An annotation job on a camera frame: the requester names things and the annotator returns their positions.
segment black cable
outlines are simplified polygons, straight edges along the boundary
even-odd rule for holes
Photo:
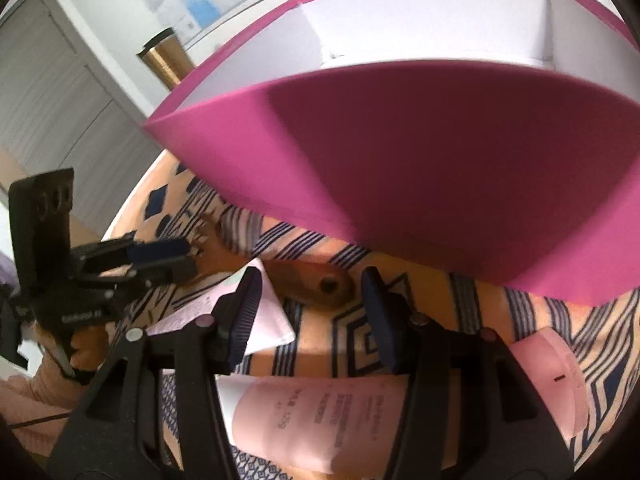
[[[60,413],[58,415],[43,416],[42,418],[34,418],[33,420],[26,420],[25,422],[16,422],[15,424],[8,424],[10,430],[19,430],[20,428],[26,428],[27,426],[34,426],[35,424],[42,424],[43,422],[50,422],[52,420],[60,420],[61,418],[67,418],[71,415],[71,412]]]

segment gold tumbler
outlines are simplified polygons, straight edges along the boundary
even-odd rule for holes
[[[169,90],[177,87],[194,69],[191,59],[171,27],[151,38],[138,57]]]

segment gray wooden door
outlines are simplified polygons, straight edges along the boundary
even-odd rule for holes
[[[73,166],[74,214],[99,235],[160,153],[43,0],[0,23],[0,146],[28,174]]]

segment screw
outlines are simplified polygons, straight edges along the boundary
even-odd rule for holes
[[[132,328],[127,332],[127,335],[125,337],[127,338],[127,341],[133,343],[134,341],[139,341],[144,333],[145,332],[141,328]]]
[[[202,314],[196,318],[196,326],[200,328],[206,328],[207,326],[213,325],[213,316],[211,314]]]
[[[425,326],[429,323],[429,316],[424,312],[414,312],[411,314],[411,323],[415,326]]]
[[[487,341],[488,343],[493,343],[498,339],[498,334],[493,328],[484,327],[478,331],[478,335],[480,339],[483,341]]]

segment white packet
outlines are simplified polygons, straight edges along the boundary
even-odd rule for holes
[[[242,269],[229,276],[223,282],[205,292],[199,298],[187,303],[177,312],[158,321],[155,325],[146,329],[149,335],[161,334],[180,330],[188,322],[196,319],[201,314],[213,314],[214,307],[220,296],[235,292],[247,267],[255,267],[262,274],[262,297],[255,314],[254,326],[249,335],[244,355],[253,354],[260,350],[291,343],[296,335],[285,315],[280,301],[273,290],[262,262],[254,258]]]

